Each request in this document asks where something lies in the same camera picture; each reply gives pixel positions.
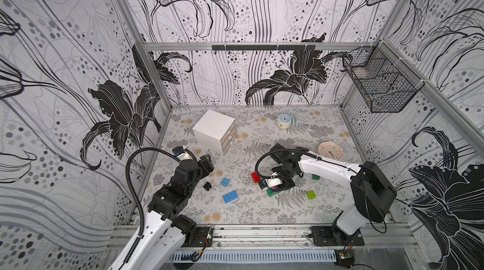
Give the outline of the long green lego brick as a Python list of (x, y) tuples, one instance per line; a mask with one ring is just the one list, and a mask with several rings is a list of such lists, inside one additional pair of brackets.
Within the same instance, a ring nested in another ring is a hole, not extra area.
[(272, 197), (272, 196), (276, 195), (276, 192), (272, 191), (271, 189), (266, 189), (266, 192), (267, 192), (268, 197)]

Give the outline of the small light blue lego brick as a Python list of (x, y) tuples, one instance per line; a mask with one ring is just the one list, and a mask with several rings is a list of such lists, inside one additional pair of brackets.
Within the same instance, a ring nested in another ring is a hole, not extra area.
[(230, 180), (228, 178), (223, 178), (221, 181), (221, 185), (224, 187), (228, 187), (230, 183)]

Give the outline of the red lego brick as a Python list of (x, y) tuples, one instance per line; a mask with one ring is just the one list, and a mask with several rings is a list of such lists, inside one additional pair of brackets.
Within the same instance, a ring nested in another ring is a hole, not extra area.
[(261, 177), (257, 173), (251, 173), (251, 177), (254, 183), (259, 183), (261, 181)]

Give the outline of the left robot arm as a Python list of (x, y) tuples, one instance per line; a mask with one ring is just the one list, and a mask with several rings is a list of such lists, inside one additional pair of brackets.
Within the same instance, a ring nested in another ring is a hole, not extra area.
[[(178, 165), (168, 184), (152, 197), (147, 210), (131, 181), (131, 164), (137, 155), (154, 151), (175, 160)], [(184, 244), (196, 238), (197, 224), (182, 214), (200, 180), (214, 171), (209, 154), (197, 159), (189, 149), (177, 147), (172, 154), (156, 147), (136, 150), (127, 160), (127, 185), (139, 211), (139, 228), (129, 239), (110, 269), (161, 269), (169, 258)]]

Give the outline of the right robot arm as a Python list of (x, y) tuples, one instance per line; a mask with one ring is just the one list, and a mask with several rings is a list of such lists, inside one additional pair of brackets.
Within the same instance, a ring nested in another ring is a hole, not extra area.
[[(287, 149), (274, 145), (255, 163), (255, 173), (264, 179), (267, 188), (273, 192), (287, 191), (295, 186), (295, 175), (316, 175), (350, 189), (354, 203), (344, 210), (332, 223), (332, 233), (341, 237), (354, 235), (369, 223), (386, 223), (385, 218), (397, 191), (373, 162), (350, 164), (341, 160), (318, 155), (311, 150), (296, 147)], [(269, 186), (273, 180), (280, 180), (277, 186)]]

